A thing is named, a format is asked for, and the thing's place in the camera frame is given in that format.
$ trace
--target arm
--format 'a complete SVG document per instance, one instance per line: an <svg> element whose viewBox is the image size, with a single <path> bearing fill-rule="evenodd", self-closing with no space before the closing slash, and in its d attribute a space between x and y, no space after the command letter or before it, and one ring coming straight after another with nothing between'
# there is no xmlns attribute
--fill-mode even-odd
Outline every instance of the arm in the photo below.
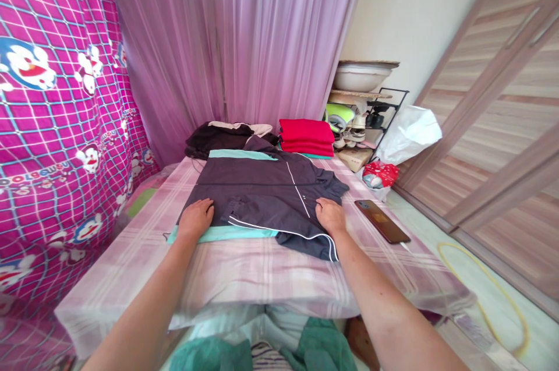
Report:
<svg viewBox="0 0 559 371"><path fill-rule="evenodd" d="M89 370L153 370L182 293L190 258L214 215L210 199L184 210L176 241L151 278L83 367Z"/></svg>
<svg viewBox="0 0 559 371"><path fill-rule="evenodd" d="M346 230L343 208L317 199L320 224L336 243L345 278L382 368L391 370L456 370L467 367L433 326L384 276Z"/></svg>

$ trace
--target smartphone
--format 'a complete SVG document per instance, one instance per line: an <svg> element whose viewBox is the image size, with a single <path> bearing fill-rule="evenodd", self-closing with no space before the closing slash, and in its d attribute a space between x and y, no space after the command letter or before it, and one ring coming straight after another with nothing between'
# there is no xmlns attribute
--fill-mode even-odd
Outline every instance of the smartphone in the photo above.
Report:
<svg viewBox="0 0 559 371"><path fill-rule="evenodd" d="M409 243L411 239L371 200L355 201L357 208L390 244Z"/></svg>

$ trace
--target forearm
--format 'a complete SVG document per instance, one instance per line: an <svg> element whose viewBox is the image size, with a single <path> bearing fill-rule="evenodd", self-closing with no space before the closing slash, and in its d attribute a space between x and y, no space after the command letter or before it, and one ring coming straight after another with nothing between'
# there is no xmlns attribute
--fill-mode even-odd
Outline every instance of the forearm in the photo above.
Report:
<svg viewBox="0 0 559 371"><path fill-rule="evenodd" d="M384 370L467 369L347 232L333 237L344 275Z"/></svg>
<svg viewBox="0 0 559 371"><path fill-rule="evenodd" d="M84 370L153 370L181 297L197 236L178 239Z"/></svg>

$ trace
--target white wall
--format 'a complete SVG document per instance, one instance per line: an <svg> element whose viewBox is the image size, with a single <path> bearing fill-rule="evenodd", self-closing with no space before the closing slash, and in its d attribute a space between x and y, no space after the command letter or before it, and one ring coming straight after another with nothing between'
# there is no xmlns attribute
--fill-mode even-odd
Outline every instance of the white wall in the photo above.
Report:
<svg viewBox="0 0 559 371"><path fill-rule="evenodd" d="M399 61L383 86L412 103L475 0L359 0L340 59Z"/></svg>

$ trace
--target teal fabric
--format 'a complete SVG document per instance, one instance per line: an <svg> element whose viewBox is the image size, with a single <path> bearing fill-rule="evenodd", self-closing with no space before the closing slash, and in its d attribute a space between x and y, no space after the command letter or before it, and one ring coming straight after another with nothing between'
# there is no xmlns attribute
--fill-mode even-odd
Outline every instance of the teal fabric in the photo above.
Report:
<svg viewBox="0 0 559 371"><path fill-rule="evenodd" d="M176 225L167 239L168 244L173 244L176 240L176 234L179 226ZM224 225L223 227L210 227L200 237L198 243L209 243L212 241L234 240L239 238L268 238L275 237L278 234L276 230L263 230L255 228L239 227L237 225Z"/></svg>
<svg viewBox="0 0 559 371"><path fill-rule="evenodd" d="M266 153L245 150L211 150L209 158L251 158L252 160L278 161Z"/></svg>
<svg viewBox="0 0 559 371"><path fill-rule="evenodd" d="M278 148L281 150L281 143L278 143ZM299 153L299 154L301 154L302 156L305 156L305 157L309 157L309 158L320 158L322 160L329 160L329 159L332 158L332 157L327 157L327 156L316 156L314 154L307 154L307 153Z"/></svg>
<svg viewBox="0 0 559 371"><path fill-rule="evenodd" d="M349 344L332 320L310 317L297 350L279 352L295 371L357 371ZM245 339L233 346L213 336L191 340L175 351L170 369L252 370L250 342Z"/></svg>
<svg viewBox="0 0 559 371"><path fill-rule="evenodd" d="M279 352L295 371L357 371L348 341L332 320L310 317L297 350Z"/></svg>
<svg viewBox="0 0 559 371"><path fill-rule="evenodd" d="M217 337L195 339L173 354L171 371L240 371L252 370L248 339L231 345Z"/></svg>

